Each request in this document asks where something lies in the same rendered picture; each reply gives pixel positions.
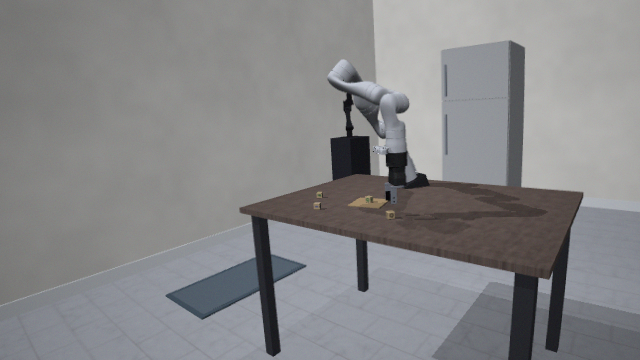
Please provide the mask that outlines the tan flat mat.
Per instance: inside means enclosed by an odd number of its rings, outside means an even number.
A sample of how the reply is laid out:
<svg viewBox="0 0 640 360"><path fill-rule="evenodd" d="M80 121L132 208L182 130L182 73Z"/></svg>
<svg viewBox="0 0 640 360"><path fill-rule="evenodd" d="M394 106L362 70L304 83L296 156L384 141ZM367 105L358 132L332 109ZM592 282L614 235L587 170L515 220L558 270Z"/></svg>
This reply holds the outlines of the tan flat mat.
<svg viewBox="0 0 640 360"><path fill-rule="evenodd" d="M350 203L349 206L351 206L351 207L365 207L365 208L381 208L388 201L386 201L385 199L373 198L373 202L372 203L366 203L365 202L365 198L358 198L354 202Z"/></svg>

